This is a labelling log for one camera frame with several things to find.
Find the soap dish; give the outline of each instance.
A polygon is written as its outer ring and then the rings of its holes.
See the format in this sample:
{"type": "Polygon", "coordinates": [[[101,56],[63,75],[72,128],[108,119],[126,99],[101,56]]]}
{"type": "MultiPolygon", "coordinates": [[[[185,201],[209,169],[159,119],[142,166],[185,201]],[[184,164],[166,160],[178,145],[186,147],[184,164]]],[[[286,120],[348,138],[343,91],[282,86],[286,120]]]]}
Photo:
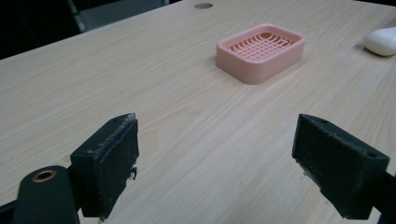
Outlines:
{"type": "Polygon", "coordinates": [[[262,24],[220,40],[216,66],[243,83],[258,85],[299,62],[304,45],[303,35],[262,24]]]}

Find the white object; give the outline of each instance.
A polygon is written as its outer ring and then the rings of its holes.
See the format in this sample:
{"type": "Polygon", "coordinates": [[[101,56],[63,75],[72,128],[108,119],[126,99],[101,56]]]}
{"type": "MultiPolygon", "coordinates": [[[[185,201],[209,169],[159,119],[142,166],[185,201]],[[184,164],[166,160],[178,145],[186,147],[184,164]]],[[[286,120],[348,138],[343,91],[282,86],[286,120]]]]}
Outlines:
{"type": "Polygon", "coordinates": [[[379,55],[396,54],[396,27],[371,32],[363,38],[364,46],[379,55]]]}

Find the wood grain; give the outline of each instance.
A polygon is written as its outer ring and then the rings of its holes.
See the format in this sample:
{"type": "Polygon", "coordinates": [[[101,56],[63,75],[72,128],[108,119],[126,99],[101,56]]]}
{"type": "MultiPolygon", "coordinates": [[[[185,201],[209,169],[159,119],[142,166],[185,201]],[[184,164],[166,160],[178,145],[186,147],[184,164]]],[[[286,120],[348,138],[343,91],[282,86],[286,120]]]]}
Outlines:
{"type": "MultiPolygon", "coordinates": [[[[140,157],[107,223],[376,223],[339,217],[291,157],[298,114],[391,158],[396,57],[361,45],[396,8],[346,0],[184,0],[0,61],[0,204],[35,169],[135,112],[140,157]],[[261,23],[306,37],[303,59],[259,86],[215,66],[216,44],[261,23]]],[[[81,218],[81,223],[97,223],[81,218]]]]}

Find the pink plastic tray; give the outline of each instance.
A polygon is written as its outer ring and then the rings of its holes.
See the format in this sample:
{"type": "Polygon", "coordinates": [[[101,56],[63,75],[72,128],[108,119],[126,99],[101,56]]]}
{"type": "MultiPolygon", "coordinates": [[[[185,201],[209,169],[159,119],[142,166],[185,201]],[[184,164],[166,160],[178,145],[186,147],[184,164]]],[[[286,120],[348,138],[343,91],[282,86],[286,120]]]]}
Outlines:
{"type": "Polygon", "coordinates": [[[220,40],[216,66],[243,83],[258,85],[301,60],[305,38],[263,24],[220,40]]]}

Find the light wood tabletop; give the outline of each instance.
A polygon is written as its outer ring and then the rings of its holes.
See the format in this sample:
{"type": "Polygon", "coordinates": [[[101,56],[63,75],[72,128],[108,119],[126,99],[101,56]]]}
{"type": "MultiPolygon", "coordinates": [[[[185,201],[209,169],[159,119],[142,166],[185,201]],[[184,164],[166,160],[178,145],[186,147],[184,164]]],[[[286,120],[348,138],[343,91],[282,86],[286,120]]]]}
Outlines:
{"type": "MultiPolygon", "coordinates": [[[[298,115],[338,125],[396,173],[396,56],[364,49],[396,7],[350,0],[184,0],[0,61],[0,204],[105,122],[139,120],[137,179],[106,223],[376,223],[342,219],[291,157],[298,115]],[[199,9],[199,3],[213,7],[199,9]],[[252,86],[216,44],[273,23],[305,36],[301,61],[252,86]]],[[[81,218],[98,223],[98,218],[81,218]]]]}

